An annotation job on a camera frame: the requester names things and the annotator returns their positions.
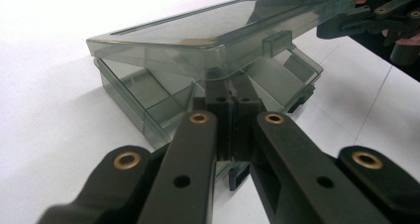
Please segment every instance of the screw hole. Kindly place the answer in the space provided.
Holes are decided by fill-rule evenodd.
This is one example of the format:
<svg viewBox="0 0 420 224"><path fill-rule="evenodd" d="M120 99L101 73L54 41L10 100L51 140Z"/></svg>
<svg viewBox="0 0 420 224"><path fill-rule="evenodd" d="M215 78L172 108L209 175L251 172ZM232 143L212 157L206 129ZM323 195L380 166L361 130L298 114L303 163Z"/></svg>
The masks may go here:
<svg viewBox="0 0 420 224"><path fill-rule="evenodd" d="M133 156L126 156L126 157L122 157L120 159L120 163L122 165L127 165L127 164L129 164L129 163L131 163L133 161L134 161L134 157Z"/></svg>
<svg viewBox="0 0 420 224"><path fill-rule="evenodd" d="M189 185L191 180L187 175L180 175L173 180L173 184L178 188L183 188Z"/></svg>
<svg viewBox="0 0 420 224"><path fill-rule="evenodd" d="M226 98L225 97L217 97L216 101L218 102L226 102Z"/></svg>
<svg viewBox="0 0 420 224"><path fill-rule="evenodd" d="M374 164L374 159L372 159L371 157L368 157L368 156L365 156L365 155L361 155L361 156L359 156L359 159L361 159L366 164L369 164L369 165L373 165Z"/></svg>
<svg viewBox="0 0 420 224"><path fill-rule="evenodd" d="M316 178L316 181L319 185L326 187L326 188L332 188L334 187L334 182L329 177L326 176L319 176Z"/></svg>

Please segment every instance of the transparent plastic box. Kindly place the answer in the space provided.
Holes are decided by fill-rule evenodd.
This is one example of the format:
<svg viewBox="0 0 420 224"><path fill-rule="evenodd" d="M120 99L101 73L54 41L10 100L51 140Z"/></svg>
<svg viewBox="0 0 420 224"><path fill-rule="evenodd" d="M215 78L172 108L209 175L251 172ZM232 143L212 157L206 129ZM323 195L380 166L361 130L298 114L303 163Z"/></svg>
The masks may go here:
<svg viewBox="0 0 420 224"><path fill-rule="evenodd" d="M87 40L103 85L154 148L168 144L204 80L237 71L267 110L305 102L322 67L292 39L356 0L236 0ZM218 163L220 177L241 163Z"/></svg>

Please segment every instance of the box lid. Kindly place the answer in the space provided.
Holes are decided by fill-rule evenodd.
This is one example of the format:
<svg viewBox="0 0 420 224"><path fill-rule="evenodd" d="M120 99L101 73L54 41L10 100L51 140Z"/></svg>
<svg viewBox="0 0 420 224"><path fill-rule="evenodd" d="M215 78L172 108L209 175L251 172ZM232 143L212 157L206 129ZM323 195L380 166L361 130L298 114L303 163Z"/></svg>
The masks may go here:
<svg viewBox="0 0 420 224"><path fill-rule="evenodd" d="M236 0L87 40L95 57L220 79L258 58L273 57L291 40L356 0Z"/></svg>

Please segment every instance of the white table surface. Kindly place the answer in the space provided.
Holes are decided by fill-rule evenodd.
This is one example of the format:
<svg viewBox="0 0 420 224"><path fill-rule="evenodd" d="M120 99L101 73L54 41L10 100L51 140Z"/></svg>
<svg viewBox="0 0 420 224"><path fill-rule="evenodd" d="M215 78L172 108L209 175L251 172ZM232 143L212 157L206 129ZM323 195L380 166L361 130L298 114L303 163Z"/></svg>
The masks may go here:
<svg viewBox="0 0 420 224"><path fill-rule="evenodd" d="M102 88L85 40L230 0L0 0L0 223L75 198L110 151L143 135ZM326 153L377 149L420 180L420 85L348 38L294 41L324 67L292 118ZM267 223L248 178L216 184L213 223Z"/></svg>

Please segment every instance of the brass insert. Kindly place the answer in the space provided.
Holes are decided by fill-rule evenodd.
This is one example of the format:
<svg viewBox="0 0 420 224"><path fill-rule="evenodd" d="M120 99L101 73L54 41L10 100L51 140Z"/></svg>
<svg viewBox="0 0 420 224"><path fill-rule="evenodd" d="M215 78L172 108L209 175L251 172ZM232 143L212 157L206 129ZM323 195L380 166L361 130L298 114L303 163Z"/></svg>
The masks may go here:
<svg viewBox="0 0 420 224"><path fill-rule="evenodd" d="M129 169L135 167L140 162L140 155L134 152L120 154L114 160L114 167L117 169Z"/></svg>
<svg viewBox="0 0 420 224"><path fill-rule="evenodd" d="M414 11L414 12L411 13L411 16L412 17L418 17L418 16L420 16L420 12Z"/></svg>
<svg viewBox="0 0 420 224"><path fill-rule="evenodd" d="M278 114L268 114L265 116L265 120L272 124L281 124L284 122L284 118Z"/></svg>
<svg viewBox="0 0 420 224"><path fill-rule="evenodd" d="M378 157L367 152L354 152L352 158L364 168L380 169L383 167L383 163Z"/></svg>
<svg viewBox="0 0 420 224"><path fill-rule="evenodd" d="M189 120L193 123L205 123L209 120L209 117L202 113L192 114Z"/></svg>

